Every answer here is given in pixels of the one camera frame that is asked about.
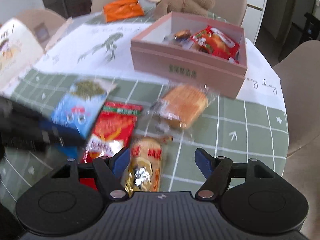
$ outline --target orange package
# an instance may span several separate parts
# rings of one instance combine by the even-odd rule
[[[103,7],[106,22],[113,22],[132,17],[144,16],[138,0],[117,0]]]

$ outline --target floor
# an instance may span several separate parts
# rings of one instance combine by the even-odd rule
[[[295,26],[291,26],[288,37],[282,46],[264,27],[261,27],[255,46],[271,67],[274,67],[298,46],[300,38],[301,31]]]
[[[273,36],[263,27],[261,27],[255,46],[269,62],[271,67],[279,63],[278,57],[281,51],[281,45],[276,42]]]
[[[283,174],[308,201],[309,213],[300,232],[312,240],[320,240],[319,151],[320,137],[317,137],[287,158]]]

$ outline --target metal screw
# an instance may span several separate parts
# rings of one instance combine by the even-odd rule
[[[201,198],[211,198],[214,196],[214,193],[211,190],[201,190],[198,192],[198,196]]]
[[[125,196],[125,192],[123,190],[114,190],[111,191],[110,196],[113,198],[123,198]]]

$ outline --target cardboard box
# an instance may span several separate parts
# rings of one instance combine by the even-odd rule
[[[214,57],[204,52],[167,45],[165,36],[189,29],[192,33],[210,25],[240,44],[239,64]],[[207,17],[169,13],[131,40],[131,54],[136,70],[156,74],[173,81],[207,84],[222,95],[236,98],[247,70],[243,28]]]

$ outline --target arrow mark on tablecloth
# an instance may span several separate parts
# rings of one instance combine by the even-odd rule
[[[236,131],[229,133],[229,136],[231,136],[231,135],[232,135],[231,141],[233,141],[234,137],[236,137],[236,141],[238,140]]]

